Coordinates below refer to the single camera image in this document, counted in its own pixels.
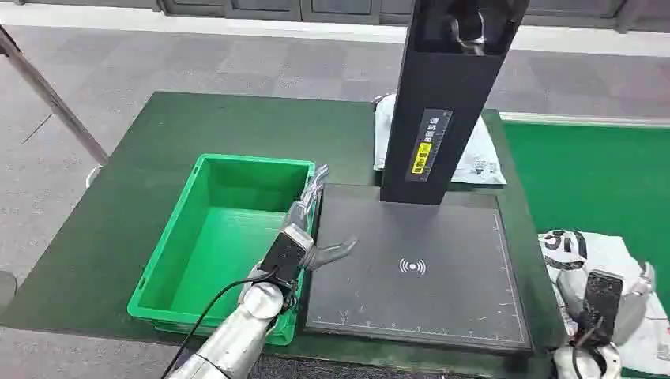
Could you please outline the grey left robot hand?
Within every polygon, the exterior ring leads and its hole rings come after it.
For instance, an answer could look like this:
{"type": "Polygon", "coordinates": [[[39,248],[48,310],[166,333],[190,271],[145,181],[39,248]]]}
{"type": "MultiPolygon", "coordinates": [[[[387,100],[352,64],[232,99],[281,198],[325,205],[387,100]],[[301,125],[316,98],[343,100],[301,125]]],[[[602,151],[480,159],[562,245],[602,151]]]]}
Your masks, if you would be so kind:
{"type": "Polygon", "coordinates": [[[298,268],[316,270],[324,265],[340,260],[351,253],[358,238],[351,236],[336,245],[319,247],[307,233],[307,217],[321,193],[326,176],[329,173],[327,164],[316,167],[314,175],[309,179],[299,199],[294,201],[284,218],[279,236],[287,239],[288,252],[298,268]]]}

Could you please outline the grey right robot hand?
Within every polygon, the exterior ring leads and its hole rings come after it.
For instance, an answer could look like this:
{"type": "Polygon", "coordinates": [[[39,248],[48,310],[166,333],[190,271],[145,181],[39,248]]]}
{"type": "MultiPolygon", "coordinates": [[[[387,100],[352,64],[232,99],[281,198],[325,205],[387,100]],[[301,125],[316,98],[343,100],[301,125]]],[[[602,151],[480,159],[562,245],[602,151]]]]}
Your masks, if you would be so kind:
{"type": "Polygon", "coordinates": [[[560,270],[555,287],[575,323],[574,337],[586,346],[624,345],[642,325],[656,287],[655,269],[646,262],[622,276],[602,268],[560,270]]]}

